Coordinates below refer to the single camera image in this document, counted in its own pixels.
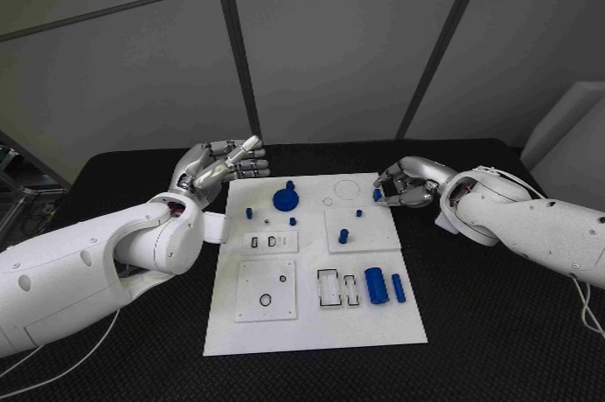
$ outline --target black table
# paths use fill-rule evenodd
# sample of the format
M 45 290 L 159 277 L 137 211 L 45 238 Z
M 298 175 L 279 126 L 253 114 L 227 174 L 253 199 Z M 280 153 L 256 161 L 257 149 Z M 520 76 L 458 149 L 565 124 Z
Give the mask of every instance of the black table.
M 165 191 L 183 149 L 103 154 L 77 179 L 52 228 Z M 404 156 L 464 171 L 479 164 L 533 182 L 495 140 L 267 146 L 273 176 L 383 171 Z M 227 191 L 209 211 L 224 211 Z M 78 369 L 23 399 L 39 400 L 605 400 L 605 343 L 581 325 L 570 279 L 445 232 L 436 203 L 393 209 L 428 344 L 202 357 L 218 246 L 191 271 L 123 309 Z M 596 290 L 596 315 L 605 300 Z M 0 379 L 0 394 L 54 377 L 85 355 L 110 318 L 51 344 Z M 23 355 L 0 360 L 0 371 Z

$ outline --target black tablecloth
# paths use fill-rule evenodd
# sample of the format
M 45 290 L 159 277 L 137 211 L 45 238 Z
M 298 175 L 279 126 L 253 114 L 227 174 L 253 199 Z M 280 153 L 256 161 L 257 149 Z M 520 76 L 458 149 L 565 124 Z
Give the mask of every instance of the black tablecloth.
M 267 146 L 273 176 L 383 171 L 425 156 L 479 164 L 531 182 L 494 140 Z M 52 228 L 145 202 L 165 191 L 183 149 L 117 152 L 84 167 Z M 209 211 L 224 211 L 227 191 Z M 581 325 L 570 279 L 445 232 L 438 204 L 393 209 L 428 344 L 202 357 L 218 246 L 191 271 L 123 309 L 111 335 L 78 369 L 30 391 L 39 400 L 605 400 L 605 343 Z M 605 318 L 601 291 L 595 311 Z M 85 355 L 110 318 L 46 346 L 0 379 L 0 394 L 62 372 Z M 0 371 L 25 355 L 0 360 Z

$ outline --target blue cylindrical object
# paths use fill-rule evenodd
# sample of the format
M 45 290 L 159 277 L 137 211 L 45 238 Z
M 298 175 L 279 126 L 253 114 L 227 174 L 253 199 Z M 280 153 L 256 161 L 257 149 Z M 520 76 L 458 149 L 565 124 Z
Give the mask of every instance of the blue cylindrical object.
M 389 301 L 389 293 L 378 267 L 365 270 L 365 283 L 368 284 L 370 302 L 373 304 L 386 303 Z
M 350 231 L 347 229 L 341 230 L 341 236 L 338 238 L 338 241 L 345 244 L 347 243 L 347 239 L 350 237 Z
M 293 181 L 287 181 L 286 188 L 273 195 L 273 205 L 279 211 L 290 211 L 299 204 L 299 194 L 293 190 Z
M 393 278 L 394 293 L 397 294 L 397 302 L 406 303 L 406 294 L 403 293 L 402 277 L 399 274 L 393 274 L 391 278 Z

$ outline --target blue disc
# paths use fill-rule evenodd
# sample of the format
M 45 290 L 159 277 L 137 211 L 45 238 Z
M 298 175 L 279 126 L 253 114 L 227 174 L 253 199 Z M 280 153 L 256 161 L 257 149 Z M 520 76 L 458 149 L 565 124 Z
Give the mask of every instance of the blue disc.
M 292 189 L 279 190 L 273 195 L 273 205 L 279 211 L 289 211 L 299 204 L 299 194 Z

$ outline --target robotic arm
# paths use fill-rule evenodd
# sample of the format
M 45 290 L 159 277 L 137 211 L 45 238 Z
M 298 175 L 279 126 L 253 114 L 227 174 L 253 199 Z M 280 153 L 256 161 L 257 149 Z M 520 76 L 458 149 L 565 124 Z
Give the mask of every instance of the robotic arm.
M 69 336 L 188 271 L 204 239 L 221 241 L 208 230 L 224 216 L 202 210 L 222 182 L 269 176 L 261 146 L 257 136 L 195 145 L 168 192 L 0 253 L 0 357 Z M 123 278 L 114 260 L 145 271 Z
M 456 173 L 422 157 L 404 157 L 383 172 L 374 187 L 387 181 L 399 192 L 381 198 L 387 205 L 423 207 L 441 196 L 435 223 L 442 228 L 485 246 L 501 241 L 529 260 L 605 288 L 604 212 L 546 199 L 500 170 L 479 167 Z M 540 199 L 531 198 L 529 189 Z

